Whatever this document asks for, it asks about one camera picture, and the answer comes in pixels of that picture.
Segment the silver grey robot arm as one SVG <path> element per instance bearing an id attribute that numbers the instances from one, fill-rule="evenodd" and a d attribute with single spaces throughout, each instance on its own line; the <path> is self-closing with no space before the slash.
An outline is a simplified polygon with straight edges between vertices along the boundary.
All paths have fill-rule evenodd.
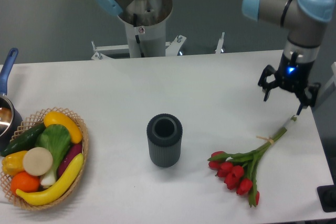
<path id="1" fill-rule="evenodd" d="M 95 0 L 109 15 L 125 25 L 132 58 L 167 56 L 166 20 L 172 0 Z M 322 102 L 327 88 L 309 83 L 335 0 L 243 0 L 241 11 L 253 20 L 263 20 L 289 31 L 279 67 L 266 66 L 258 85 L 266 97 L 274 88 L 294 93 L 300 108 Z"/>

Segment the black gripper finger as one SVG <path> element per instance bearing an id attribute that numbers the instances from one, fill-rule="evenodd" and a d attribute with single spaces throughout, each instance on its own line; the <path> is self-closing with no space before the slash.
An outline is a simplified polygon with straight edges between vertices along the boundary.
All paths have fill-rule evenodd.
<path id="1" fill-rule="evenodd" d="M 300 105 L 296 115 L 300 115 L 303 109 L 314 107 L 317 101 L 318 92 L 321 88 L 321 83 L 309 83 L 306 88 L 296 92 L 296 97 L 299 99 Z"/>
<path id="2" fill-rule="evenodd" d="M 268 82 L 267 78 L 270 76 L 274 76 L 274 80 Z M 280 86 L 280 75 L 278 74 L 278 71 L 275 70 L 273 66 L 267 65 L 261 73 L 258 86 L 262 87 L 262 91 L 265 94 L 263 101 L 266 102 L 271 90 Z"/>

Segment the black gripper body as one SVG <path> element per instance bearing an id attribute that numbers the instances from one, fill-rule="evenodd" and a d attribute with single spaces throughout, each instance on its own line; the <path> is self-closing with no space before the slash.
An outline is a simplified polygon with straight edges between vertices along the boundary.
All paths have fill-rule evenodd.
<path id="1" fill-rule="evenodd" d="M 274 85 L 291 93 L 304 93 L 315 60 L 298 50 L 284 50 L 274 76 Z"/>

